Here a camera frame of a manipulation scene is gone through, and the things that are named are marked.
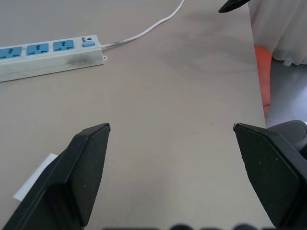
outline table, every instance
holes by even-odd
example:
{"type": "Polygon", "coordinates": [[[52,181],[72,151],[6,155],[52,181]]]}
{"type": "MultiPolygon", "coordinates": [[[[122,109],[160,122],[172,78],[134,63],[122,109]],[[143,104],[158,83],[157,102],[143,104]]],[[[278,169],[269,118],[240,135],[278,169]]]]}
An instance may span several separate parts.
{"type": "MultiPolygon", "coordinates": [[[[0,46],[97,34],[131,37],[180,0],[16,0],[1,5],[0,46]]],[[[0,225],[12,196],[82,129],[111,123],[87,230],[186,223],[271,226],[232,126],[265,126],[248,6],[188,0],[170,21],[104,55],[103,66],[0,83],[0,225]]]]}

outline white cloth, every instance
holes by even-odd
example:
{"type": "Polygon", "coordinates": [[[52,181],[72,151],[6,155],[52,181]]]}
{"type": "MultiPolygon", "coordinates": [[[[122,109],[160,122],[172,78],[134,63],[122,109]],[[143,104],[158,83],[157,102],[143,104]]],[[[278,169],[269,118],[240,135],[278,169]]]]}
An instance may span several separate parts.
{"type": "Polygon", "coordinates": [[[256,46],[277,60],[307,64],[307,0],[251,0],[249,12],[256,46]]]}

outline cable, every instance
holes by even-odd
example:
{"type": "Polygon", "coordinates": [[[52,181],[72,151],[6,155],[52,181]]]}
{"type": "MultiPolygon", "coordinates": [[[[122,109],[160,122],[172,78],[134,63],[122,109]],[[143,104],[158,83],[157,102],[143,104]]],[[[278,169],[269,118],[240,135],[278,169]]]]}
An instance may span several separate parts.
{"type": "Polygon", "coordinates": [[[111,44],[107,44],[107,45],[101,45],[101,49],[108,49],[108,48],[111,48],[111,47],[114,47],[114,46],[120,46],[120,45],[124,45],[126,43],[129,43],[129,42],[132,42],[142,36],[144,36],[145,34],[147,34],[148,32],[150,32],[151,30],[153,30],[154,28],[156,28],[157,26],[159,26],[160,24],[168,21],[169,19],[171,19],[177,12],[178,10],[181,8],[182,4],[185,2],[186,0],[182,0],[181,3],[179,4],[179,6],[177,7],[177,9],[171,14],[169,15],[168,17],[164,18],[164,19],[161,19],[160,21],[158,21],[156,24],[152,25],[151,27],[149,27],[147,30],[143,31],[142,33],[134,36],[134,37],[131,37],[131,38],[128,38],[128,39],[125,39],[125,40],[122,40],[122,41],[118,41],[118,42],[114,42],[114,43],[111,43],[111,44]]]}

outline power strip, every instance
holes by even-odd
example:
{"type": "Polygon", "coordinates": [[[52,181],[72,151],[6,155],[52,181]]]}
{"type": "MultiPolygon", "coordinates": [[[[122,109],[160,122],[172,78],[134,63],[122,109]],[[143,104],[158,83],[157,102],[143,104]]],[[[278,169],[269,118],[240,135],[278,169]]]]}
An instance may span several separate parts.
{"type": "Polygon", "coordinates": [[[102,65],[96,35],[0,47],[0,82],[102,65]]]}

